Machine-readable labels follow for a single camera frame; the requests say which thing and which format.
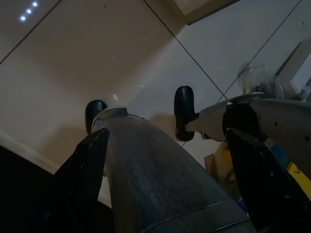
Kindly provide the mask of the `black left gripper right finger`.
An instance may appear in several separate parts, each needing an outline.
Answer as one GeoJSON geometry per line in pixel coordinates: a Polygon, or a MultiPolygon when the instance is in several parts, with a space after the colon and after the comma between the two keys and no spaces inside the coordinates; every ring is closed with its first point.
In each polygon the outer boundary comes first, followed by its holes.
{"type": "Polygon", "coordinates": [[[229,128],[226,139],[243,202],[260,233],[309,233],[311,201],[257,138],[229,128]]]}

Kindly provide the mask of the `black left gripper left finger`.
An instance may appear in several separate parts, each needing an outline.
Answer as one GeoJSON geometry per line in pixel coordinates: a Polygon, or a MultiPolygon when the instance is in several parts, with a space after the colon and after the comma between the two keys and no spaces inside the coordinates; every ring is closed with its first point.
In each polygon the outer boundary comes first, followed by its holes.
{"type": "Polygon", "coordinates": [[[109,130],[85,137],[55,172],[31,222],[33,233],[112,233],[112,210],[98,201],[109,130]]]}

